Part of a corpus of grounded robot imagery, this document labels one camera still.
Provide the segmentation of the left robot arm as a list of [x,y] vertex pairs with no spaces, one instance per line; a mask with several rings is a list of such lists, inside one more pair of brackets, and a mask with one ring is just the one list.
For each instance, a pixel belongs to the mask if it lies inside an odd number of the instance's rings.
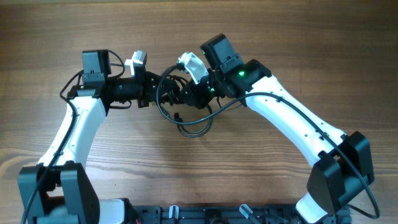
[[136,100],[154,100],[159,76],[146,70],[147,54],[138,50],[119,67],[131,76],[113,75],[112,50],[82,53],[83,69],[60,91],[67,110],[46,153],[35,166],[21,169],[17,183],[24,205],[22,223],[142,223],[126,198],[101,200],[87,174],[86,162],[96,132],[109,110]]

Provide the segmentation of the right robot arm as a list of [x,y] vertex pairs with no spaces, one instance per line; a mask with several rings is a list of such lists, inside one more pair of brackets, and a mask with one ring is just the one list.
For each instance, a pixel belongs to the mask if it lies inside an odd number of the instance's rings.
[[228,97],[259,113],[284,134],[312,168],[307,193],[295,204],[305,222],[320,222],[369,190],[374,169],[364,135],[346,134],[319,118],[261,62],[244,62],[225,35],[206,41],[201,51],[202,57],[186,52],[177,59],[192,78],[180,100],[201,109],[215,97]]

